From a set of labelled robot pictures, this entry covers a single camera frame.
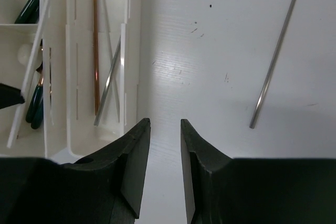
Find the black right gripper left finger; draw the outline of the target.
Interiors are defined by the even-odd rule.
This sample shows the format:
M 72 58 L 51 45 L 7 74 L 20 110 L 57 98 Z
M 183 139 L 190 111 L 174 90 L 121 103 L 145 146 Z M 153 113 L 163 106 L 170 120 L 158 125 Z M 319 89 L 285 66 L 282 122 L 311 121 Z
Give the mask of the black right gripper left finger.
M 150 147 L 150 119 L 73 164 L 64 164 L 60 223 L 134 223 L 139 218 Z

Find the white plastic spoon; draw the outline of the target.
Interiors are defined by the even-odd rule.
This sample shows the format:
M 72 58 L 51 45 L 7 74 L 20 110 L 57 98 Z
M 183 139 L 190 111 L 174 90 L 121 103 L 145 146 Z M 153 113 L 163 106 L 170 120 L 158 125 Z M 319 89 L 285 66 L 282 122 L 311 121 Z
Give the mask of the white plastic spoon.
M 27 66 L 33 44 L 22 44 L 17 52 L 17 60 L 23 66 Z

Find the copper chopstick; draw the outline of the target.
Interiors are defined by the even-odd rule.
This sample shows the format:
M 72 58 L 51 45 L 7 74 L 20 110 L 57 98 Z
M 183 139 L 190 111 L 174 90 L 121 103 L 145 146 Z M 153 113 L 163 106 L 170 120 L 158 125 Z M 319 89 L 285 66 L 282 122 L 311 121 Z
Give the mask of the copper chopstick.
M 94 57 L 94 105 L 95 115 L 98 114 L 100 104 L 100 90 L 99 90 L 99 39 L 98 39 L 98 3 L 93 0 L 93 57 Z
M 109 25 L 109 17 L 108 17 L 108 10 L 107 10 L 107 4 L 106 0 L 101 0 L 102 6 L 103 6 L 103 15 L 104 15 L 104 24 L 105 24 L 105 31 L 106 31 L 106 38 L 107 38 L 107 44 L 108 44 L 108 53 L 110 56 L 111 65 L 113 63 L 113 51 L 112 51 L 112 44 L 111 44 L 111 37 L 110 37 L 110 25 Z M 116 79 L 112 80 L 112 91 L 114 94 L 114 100 L 115 100 L 115 107 L 116 107 L 116 114 L 117 114 L 117 121 L 120 122 L 120 101 L 119 101 L 119 95 L 118 95 L 118 87 Z

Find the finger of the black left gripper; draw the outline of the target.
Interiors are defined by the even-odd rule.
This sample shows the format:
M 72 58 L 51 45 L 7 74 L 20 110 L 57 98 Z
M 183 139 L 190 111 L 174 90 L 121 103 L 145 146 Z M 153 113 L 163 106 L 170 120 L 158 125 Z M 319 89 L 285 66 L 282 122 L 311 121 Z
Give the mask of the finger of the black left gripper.
M 24 103 L 25 98 L 20 89 L 0 84 L 0 109 Z

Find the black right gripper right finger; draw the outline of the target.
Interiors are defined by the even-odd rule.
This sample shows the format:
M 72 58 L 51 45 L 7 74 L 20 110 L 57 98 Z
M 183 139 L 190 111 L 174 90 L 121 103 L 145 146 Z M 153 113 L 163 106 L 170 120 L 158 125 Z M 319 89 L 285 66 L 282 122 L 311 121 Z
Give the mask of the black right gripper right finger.
M 181 159 L 187 223 L 225 223 L 222 192 L 231 159 L 181 120 Z

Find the gold fork green handle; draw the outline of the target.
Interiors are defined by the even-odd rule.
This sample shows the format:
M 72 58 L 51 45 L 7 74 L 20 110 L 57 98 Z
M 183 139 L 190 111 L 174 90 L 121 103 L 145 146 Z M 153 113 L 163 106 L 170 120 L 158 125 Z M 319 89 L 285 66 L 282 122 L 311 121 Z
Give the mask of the gold fork green handle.
M 15 20 L 15 24 L 29 24 L 31 16 L 36 13 L 39 0 L 28 0 Z

